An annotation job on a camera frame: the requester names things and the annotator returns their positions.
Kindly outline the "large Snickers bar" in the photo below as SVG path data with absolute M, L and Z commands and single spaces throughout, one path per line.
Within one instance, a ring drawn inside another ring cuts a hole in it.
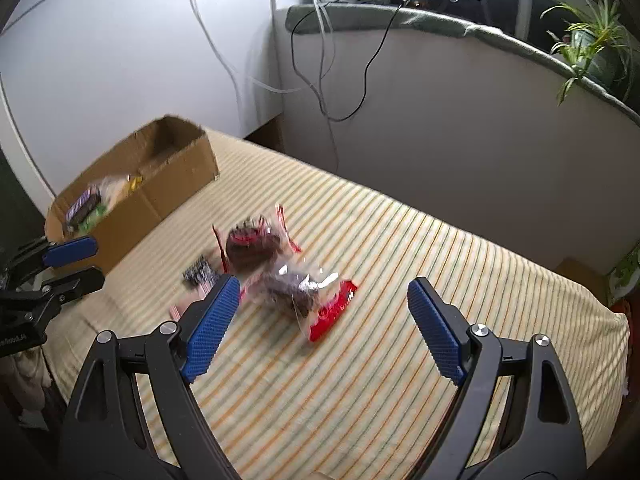
M 85 191 L 75 200 L 68 211 L 65 214 L 66 226 L 70 226 L 75 229 L 81 222 L 91 214 L 97 206 L 101 203 L 100 190 L 96 186 L 89 186 Z

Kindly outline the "pink wafer packet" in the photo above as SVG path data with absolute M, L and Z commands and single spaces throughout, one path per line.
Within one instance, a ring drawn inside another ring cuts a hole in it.
M 186 313 L 186 310 L 189 309 L 190 305 L 191 305 L 190 302 L 187 302 L 186 304 L 184 302 L 182 304 L 173 304 L 168 309 L 170 318 L 173 321 L 178 322 L 180 318 L 182 318 L 183 315 Z

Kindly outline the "black plum candy packet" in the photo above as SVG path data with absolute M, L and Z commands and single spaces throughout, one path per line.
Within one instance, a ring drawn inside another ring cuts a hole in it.
M 200 255 L 198 260 L 182 272 L 183 283 L 190 289 L 211 289 L 219 277 L 220 273 L 212 267 L 204 255 Z

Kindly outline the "red dark snack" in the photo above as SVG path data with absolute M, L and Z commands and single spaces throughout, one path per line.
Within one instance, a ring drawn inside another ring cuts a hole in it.
M 274 206 L 271 216 L 247 217 L 226 234 L 216 226 L 212 226 L 212 231 L 219 249 L 221 269 L 226 273 L 254 272 L 279 256 L 302 251 L 292 239 L 281 204 Z

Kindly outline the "clear bag dark snack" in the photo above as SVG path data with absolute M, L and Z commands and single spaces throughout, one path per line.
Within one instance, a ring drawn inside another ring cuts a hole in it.
M 249 278 L 241 299 L 279 310 L 314 344 L 323 339 L 354 299 L 358 286 L 337 271 L 280 258 Z

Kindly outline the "green candy packet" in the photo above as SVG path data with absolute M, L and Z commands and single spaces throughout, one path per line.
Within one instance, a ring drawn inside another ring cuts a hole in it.
M 107 206 L 102 203 L 97 204 L 96 208 L 94 208 L 93 211 L 91 211 L 90 214 L 88 214 L 88 216 L 78 224 L 76 233 L 78 235 L 87 235 L 107 214 Z

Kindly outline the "yellow snack packet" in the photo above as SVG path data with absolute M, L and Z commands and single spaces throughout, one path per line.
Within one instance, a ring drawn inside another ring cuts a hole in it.
M 133 193 L 143 182 L 141 174 L 130 174 L 126 179 L 125 191 L 127 195 Z

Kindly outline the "brown cardboard box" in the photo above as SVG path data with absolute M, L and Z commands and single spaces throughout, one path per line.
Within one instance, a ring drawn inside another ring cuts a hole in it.
M 122 196 L 89 232 L 98 243 L 96 254 L 64 268 L 78 270 L 88 264 L 107 273 L 218 174 L 204 129 L 166 115 L 115 144 L 59 192 L 47 212 L 44 232 L 51 242 L 70 240 L 72 236 L 64 229 L 66 212 L 89 186 L 105 179 L 127 181 L 139 177 L 136 188 Z

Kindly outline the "striped yellow table cloth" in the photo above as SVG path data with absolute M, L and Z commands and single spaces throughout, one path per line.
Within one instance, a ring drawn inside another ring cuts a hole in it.
M 282 206 L 303 254 L 356 284 L 322 341 L 292 318 L 244 304 L 193 386 L 216 440 L 245 479 L 401 479 L 456 389 L 440 376 L 407 307 L 425 276 L 496 335 L 551 339 L 577 405 L 588 460 L 623 402 L 629 327 L 582 285 L 487 240 L 288 156 L 209 133 L 219 174 L 49 325 L 43 353 L 70 394 L 101 330 L 149 333 L 182 300 L 182 271 L 215 235 Z

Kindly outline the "white cabinet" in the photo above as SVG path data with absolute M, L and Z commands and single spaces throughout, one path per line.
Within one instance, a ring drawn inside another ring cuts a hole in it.
M 1 80 L 51 193 L 164 115 L 242 138 L 282 110 L 270 0 L 21 0 Z

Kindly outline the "grey window sill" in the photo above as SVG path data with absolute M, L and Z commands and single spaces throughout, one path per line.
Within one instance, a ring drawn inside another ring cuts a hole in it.
M 356 30 L 385 29 L 392 19 L 396 8 L 394 6 L 379 6 L 378 4 L 332 3 L 329 5 L 329 18 L 334 32 L 356 32 Z M 285 14 L 285 27 L 293 34 L 309 35 L 319 33 L 317 18 L 312 18 L 314 6 L 312 4 L 296 4 L 290 6 Z M 475 38 L 483 44 L 488 44 L 500 51 L 509 52 L 530 62 L 544 66 L 564 78 L 570 76 L 570 68 L 561 61 L 552 58 L 521 40 L 504 34 L 500 29 L 486 25 L 442 15 L 430 11 L 416 9 L 402 9 L 393 18 L 390 28 L 411 29 L 417 32 L 427 32 L 456 39 Z M 578 84 L 587 92 L 601 101 L 608 103 L 639 127 L 639 114 L 629 106 L 609 94 L 600 84 L 585 78 Z

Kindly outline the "green potted plant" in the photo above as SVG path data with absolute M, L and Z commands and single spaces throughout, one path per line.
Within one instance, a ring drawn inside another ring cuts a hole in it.
M 563 104 L 570 92 L 587 80 L 627 103 L 639 79 L 639 43 L 623 23 L 620 0 L 557 1 L 539 17 L 563 21 L 562 29 L 549 29 L 549 54 L 567 66 L 568 75 L 556 95 Z

